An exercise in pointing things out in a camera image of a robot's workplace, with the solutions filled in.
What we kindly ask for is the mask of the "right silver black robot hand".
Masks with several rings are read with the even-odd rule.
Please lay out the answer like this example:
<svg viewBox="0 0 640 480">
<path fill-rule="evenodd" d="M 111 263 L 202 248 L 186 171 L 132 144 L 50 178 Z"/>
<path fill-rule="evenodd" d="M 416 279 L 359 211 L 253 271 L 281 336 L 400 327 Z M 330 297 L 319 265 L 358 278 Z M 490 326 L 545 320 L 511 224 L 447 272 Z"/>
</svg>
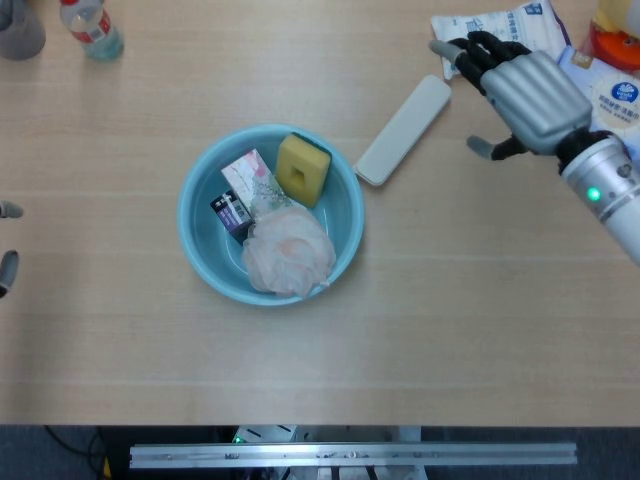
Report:
<svg viewBox="0 0 640 480">
<path fill-rule="evenodd" d="M 429 48 L 453 64 L 509 127 L 511 136 L 500 143 L 478 136 L 467 139 L 467 146 L 485 159 L 501 161 L 531 152 L 557 157 L 563 169 L 584 150 L 613 136 L 591 129 L 591 102 L 543 51 L 486 31 L 432 40 Z"/>
</svg>

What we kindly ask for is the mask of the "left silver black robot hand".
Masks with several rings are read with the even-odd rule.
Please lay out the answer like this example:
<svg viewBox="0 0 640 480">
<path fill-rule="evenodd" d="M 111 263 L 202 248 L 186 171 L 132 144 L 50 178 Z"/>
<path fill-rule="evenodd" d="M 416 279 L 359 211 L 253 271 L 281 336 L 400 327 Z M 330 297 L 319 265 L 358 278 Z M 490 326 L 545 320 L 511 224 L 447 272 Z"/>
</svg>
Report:
<svg viewBox="0 0 640 480">
<path fill-rule="evenodd" d="M 1 218 L 18 219 L 22 217 L 24 210 L 17 204 L 9 201 L 1 201 Z M 7 295 L 17 277 L 19 266 L 19 254 L 16 250 L 9 250 L 4 253 L 1 259 L 0 268 L 0 291 L 1 297 Z"/>
</svg>

